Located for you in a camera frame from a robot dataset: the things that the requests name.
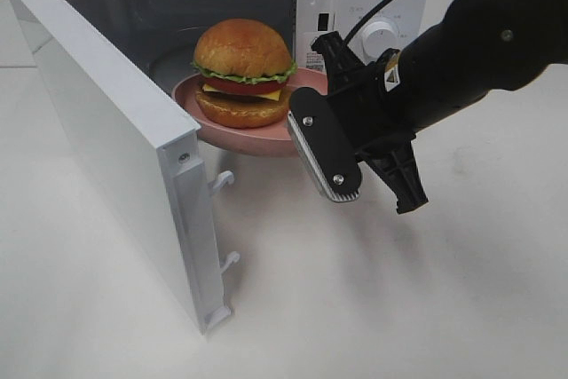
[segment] microwave control knob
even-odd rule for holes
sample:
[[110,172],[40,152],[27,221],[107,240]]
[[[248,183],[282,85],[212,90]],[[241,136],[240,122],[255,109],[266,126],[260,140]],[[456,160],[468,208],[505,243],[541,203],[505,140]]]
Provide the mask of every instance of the microwave control knob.
[[389,48],[398,47],[396,25],[387,20],[378,20],[367,24],[361,31],[361,42],[365,54],[377,59]]

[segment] tomato slice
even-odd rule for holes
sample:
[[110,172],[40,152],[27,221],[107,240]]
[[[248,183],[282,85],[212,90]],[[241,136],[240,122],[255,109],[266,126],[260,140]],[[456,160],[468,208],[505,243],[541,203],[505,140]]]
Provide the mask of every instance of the tomato slice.
[[288,80],[282,83],[278,83],[274,80],[272,82],[249,84],[232,82],[230,80],[219,79],[217,77],[204,77],[203,82],[215,89],[219,89],[220,91],[231,93],[233,95],[262,95],[282,89],[286,86]]

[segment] open microwave door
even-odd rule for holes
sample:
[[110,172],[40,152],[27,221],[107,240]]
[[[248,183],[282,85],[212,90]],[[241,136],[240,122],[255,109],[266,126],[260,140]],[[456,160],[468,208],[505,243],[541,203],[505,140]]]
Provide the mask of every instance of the open microwave door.
[[69,143],[201,332],[227,316],[197,122],[65,0],[11,0]]

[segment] microwave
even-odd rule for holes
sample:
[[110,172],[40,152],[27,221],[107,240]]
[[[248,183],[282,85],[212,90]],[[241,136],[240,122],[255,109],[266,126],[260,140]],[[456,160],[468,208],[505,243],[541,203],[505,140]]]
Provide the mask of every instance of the microwave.
[[[201,34],[220,20],[261,20],[299,67],[325,72],[311,43],[345,36],[381,0],[10,0],[76,159],[204,333],[230,315],[197,123],[171,97],[195,73]],[[425,0],[395,0],[350,47],[364,61],[417,35]]]

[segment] toy hamburger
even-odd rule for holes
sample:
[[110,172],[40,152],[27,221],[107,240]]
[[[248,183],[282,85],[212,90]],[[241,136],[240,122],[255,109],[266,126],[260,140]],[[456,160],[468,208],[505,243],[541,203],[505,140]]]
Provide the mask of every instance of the toy hamburger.
[[193,65],[202,75],[195,99],[212,122],[258,128],[280,121],[296,63],[274,29],[256,20],[217,23],[199,39]]

